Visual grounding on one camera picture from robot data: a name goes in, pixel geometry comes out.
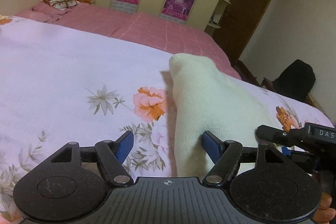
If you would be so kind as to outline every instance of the gray ribbed plate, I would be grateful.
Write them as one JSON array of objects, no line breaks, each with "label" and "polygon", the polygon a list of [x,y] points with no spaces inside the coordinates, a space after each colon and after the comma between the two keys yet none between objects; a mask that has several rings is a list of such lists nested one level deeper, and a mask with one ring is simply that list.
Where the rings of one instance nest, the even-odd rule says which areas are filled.
[{"label": "gray ribbed plate", "polygon": [[[257,224],[236,210],[218,189],[197,178],[139,178],[115,189],[91,215],[73,224]],[[313,224],[305,220],[302,224]]]}]

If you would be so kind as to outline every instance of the pink pillow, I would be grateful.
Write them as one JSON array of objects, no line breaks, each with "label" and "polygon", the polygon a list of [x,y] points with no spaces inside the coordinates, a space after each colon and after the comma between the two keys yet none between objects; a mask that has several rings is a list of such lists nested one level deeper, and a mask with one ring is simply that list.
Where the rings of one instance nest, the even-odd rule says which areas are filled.
[{"label": "pink pillow", "polygon": [[50,7],[45,2],[40,2],[40,3],[36,4],[35,6],[33,6],[32,10],[35,11],[35,12],[43,13],[45,15],[49,15],[49,16],[53,16],[53,17],[59,17],[59,16],[62,16],[62,15],[66,14],[70,11],[79,10],[79,9],[82,9],[86,6],[89,6],[89,4],[88,3],[78,3],[78,5],[66,8],[65,10],[57,10],[53,7]]},{"label": "pink pillow", "polygon": [[51,20],[50,16],[45,15],[40,12],[34,12],[32,10],[24,10],[16,14],[16,16],[32,19],[32,20],[39,21],[39,22],[48,22],[49,20]]}]

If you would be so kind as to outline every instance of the black garment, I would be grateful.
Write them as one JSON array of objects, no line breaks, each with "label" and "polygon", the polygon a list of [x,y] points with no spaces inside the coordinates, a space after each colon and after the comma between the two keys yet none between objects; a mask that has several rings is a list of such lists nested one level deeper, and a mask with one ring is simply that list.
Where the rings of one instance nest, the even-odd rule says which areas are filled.
[{"label": "black garment", "polygon": [[273,81],[273,87],[283,96],[304,102],[315,81],[312,67],[297,59]]}]

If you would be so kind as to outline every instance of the pink bedspread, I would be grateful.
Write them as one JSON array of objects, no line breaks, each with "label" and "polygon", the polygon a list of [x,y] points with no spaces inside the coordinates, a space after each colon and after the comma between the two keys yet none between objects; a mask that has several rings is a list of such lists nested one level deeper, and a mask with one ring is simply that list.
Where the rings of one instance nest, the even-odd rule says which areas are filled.
[{"label": "pink bedspread", "polygon": [[57,20],[46,21],[81,31],[153,47],[172,54],[184,52],[211,58],[218,70],[241,79],[224,51],[208,34],[146,13],[127,14],[94,5],[80,4]]}]

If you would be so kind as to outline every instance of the hand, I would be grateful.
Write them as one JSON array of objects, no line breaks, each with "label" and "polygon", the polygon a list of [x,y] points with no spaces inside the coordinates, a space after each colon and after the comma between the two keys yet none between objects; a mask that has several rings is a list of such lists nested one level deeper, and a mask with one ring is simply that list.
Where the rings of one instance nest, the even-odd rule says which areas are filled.
[{"label": "hand", "polygon": [[[312,178],[317,180],[318,182],[320,180],[318,174],[314,174]],[[336,210],[330,208],[331,202],[331,196],[327,193],[322,193],[320,206],[313,217],[314,221],[319,224],[329,224],[329,221],[331,221],[336,214]]]}]

